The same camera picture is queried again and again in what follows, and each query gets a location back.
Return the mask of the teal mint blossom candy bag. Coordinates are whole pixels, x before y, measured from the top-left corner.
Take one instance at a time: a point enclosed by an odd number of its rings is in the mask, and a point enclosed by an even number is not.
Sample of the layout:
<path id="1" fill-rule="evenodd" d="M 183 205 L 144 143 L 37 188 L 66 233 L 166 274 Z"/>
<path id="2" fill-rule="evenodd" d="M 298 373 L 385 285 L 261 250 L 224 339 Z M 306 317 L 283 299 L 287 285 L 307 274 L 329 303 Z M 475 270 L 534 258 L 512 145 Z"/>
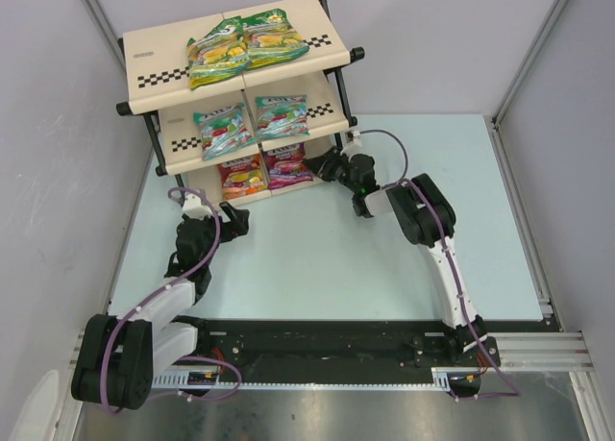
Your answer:
<path id="1" fill-rule="evenodd" d="M 308 135 L 306 95 L 259 96 L 256 104 L 258 140 Z"/>

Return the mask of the green spring tea candy bag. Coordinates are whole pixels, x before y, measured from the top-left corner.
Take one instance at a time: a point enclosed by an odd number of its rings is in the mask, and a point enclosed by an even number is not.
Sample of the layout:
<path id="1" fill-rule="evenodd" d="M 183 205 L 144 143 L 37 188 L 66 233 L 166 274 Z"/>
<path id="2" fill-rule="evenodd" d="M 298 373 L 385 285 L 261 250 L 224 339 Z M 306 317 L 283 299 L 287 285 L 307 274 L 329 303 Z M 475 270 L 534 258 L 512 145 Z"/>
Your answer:
<path id="1" fill-rule="evenodd" d="M 248 71 L 297 60 L 309 52 L 283 9 L 271 9 L 242 18 Z"/>

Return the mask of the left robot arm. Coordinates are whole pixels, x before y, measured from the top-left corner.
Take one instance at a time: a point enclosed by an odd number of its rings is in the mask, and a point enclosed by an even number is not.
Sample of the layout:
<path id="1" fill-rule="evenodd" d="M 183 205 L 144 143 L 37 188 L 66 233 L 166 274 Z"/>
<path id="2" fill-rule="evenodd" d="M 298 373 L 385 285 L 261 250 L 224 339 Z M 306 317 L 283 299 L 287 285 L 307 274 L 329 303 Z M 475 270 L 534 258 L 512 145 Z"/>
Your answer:
<path id="1" fill-rule="evenodd" d="M 87 321 L 70 386 L 73 399 L 111 413 L 138 409 L 155 378 L 177 362 L 212 365 L 216 378 L 224 370 L 240 373 L 184 313 L 205 295 L 218 247 L 248 233 L 249 216 L 227 202 L 199 217 L 183 215 L 162 286 L 123 314 L 96 314 Z"/>

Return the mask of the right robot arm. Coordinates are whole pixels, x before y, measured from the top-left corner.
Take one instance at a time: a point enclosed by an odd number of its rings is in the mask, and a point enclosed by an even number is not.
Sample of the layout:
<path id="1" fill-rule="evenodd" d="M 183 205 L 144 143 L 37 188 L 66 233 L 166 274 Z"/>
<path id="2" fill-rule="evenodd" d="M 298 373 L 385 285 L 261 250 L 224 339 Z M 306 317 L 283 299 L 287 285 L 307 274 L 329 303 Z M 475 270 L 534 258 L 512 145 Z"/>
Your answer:
<path id="1" fill-rule="evenodd" d="M 421 174 L 381 186 L 375 177 L 375 161 L 332 147 L 305 159 L 304 165 L 324 182 L 337 182 L 352 192 L 357 216 L 373 218 L 392 213 L 406 240 L 416 246 L 430 268 L 439 300 L 442 322 L 447 327 L 446 346 L 453 357 L 481 354 L 497 366 L 495 348 L 462 278 L 455 251 L 455 211 L 431 177 Z"/>

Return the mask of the purple berries candy bag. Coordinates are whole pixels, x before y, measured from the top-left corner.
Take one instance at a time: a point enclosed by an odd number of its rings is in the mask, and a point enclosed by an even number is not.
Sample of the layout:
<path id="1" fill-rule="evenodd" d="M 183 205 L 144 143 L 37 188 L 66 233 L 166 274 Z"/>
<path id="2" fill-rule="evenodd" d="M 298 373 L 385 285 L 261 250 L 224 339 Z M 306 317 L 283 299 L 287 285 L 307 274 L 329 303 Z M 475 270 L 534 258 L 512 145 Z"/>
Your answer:
<path id="1" fill-rule="evenodd" d="M 303 143 L 265 151 L 262 157 L 271 190 L 311 182 L 313 179 L 312 173 L 304 164 L 306 154 Z"/>

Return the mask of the orange fruits candy bag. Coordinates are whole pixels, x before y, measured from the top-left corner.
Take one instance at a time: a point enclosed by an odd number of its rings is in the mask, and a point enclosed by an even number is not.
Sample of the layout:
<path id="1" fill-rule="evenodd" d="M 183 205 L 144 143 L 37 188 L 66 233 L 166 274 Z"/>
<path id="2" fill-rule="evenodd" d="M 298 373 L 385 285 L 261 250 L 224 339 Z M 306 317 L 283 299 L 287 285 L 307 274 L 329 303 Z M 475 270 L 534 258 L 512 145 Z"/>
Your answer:
<path id="1" fill-rule="evenodd" d="M 260 154 L 225 161 L 217 165 L 225 201 L 249 196 L 267 188 Z"/>

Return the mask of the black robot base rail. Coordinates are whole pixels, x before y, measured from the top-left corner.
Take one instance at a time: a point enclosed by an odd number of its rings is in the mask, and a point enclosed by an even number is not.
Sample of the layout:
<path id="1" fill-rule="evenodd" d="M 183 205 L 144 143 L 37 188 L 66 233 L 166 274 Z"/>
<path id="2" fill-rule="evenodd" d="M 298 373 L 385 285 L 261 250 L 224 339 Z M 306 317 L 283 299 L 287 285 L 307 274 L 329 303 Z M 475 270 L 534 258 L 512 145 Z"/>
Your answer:
<path id="1" fill-rule="evenodd" d="M 173 362 L 158 388 L 202 395 L 212 389 L 274 387 L 480 390 L 500 364 L 482 321 L 455 330 L 436 321 L 264 321 L 188 319 L 194 352 Z"/>

